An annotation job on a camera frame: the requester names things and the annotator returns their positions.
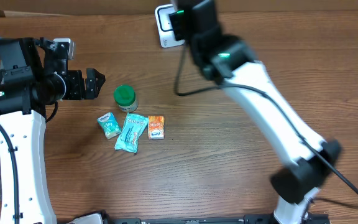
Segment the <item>green Kleenex Play tissue pack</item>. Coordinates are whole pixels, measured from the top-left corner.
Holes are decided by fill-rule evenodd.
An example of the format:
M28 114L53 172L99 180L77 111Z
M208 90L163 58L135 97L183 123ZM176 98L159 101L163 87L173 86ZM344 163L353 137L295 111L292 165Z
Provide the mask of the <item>green Kleenex Play tissue pack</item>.
M115 136L120 135L121 127L116 121L114 115L111 112L104 114L97 119L97 122L104 131L104 135L107 139L111 139Z

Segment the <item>green lidded jar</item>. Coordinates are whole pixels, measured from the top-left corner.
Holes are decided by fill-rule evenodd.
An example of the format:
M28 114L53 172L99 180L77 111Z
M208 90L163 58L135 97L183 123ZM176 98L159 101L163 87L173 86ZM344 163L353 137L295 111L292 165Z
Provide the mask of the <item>green lidded jar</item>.
M135 90L130 85L120 85L114 90L114 100L126 113L135 111L139 105Z

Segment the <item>orange Kleenex tissue pack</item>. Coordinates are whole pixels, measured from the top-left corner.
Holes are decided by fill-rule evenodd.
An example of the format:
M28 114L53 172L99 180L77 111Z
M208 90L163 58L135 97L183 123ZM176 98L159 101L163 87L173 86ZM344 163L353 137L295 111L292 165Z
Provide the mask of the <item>orange Kleenex tissue pack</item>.
M165 138L165 118L163 116L149 116L148 138L150 140L159 140Z

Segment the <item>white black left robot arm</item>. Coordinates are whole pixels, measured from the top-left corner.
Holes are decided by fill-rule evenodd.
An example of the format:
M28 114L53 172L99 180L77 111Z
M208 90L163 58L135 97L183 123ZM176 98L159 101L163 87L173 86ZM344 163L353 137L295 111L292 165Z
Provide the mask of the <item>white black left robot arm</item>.
M93 100L105 77L69 70L69 38L0 39L1 223L56 223L48 194L44 137L48 105Z

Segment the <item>teal flushable wipes pack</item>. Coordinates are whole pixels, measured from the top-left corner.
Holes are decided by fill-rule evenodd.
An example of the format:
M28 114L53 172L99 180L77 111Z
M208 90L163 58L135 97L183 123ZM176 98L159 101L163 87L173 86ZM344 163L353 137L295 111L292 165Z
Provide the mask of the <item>teal flushable wipes pack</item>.
M121 134L117 138L114 146L115 150L123 150L136 154L138 151L138 141L145 128L149 123L149 119L145 116L128 113Z

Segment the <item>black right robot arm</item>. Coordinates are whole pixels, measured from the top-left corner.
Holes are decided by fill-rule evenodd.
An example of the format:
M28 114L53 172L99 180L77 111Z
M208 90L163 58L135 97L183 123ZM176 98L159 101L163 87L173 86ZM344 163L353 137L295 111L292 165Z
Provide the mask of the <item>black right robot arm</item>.
M174 1L169 18L205 79L214 82L254 121L283 167L270 178L278 193L271 215L246 215L244 221L327 223L309 207L342 151L336 140L313 131L277 90L265 65L238 36L225 34L214 1Z

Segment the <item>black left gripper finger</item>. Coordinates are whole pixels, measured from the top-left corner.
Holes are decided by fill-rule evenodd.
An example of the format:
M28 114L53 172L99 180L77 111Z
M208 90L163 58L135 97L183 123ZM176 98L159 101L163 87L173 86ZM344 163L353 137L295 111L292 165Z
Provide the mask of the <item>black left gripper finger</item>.
M106 77L94 68L87 68L86 75L87 77L85 82L87 85L95 84L96 86L103 86L106 81Z
M97 84L87 84L86 85L86 95L85 95L85 99L86 100L93 100L95 98L98 97L99 92L101 90L101 86L97 85Z

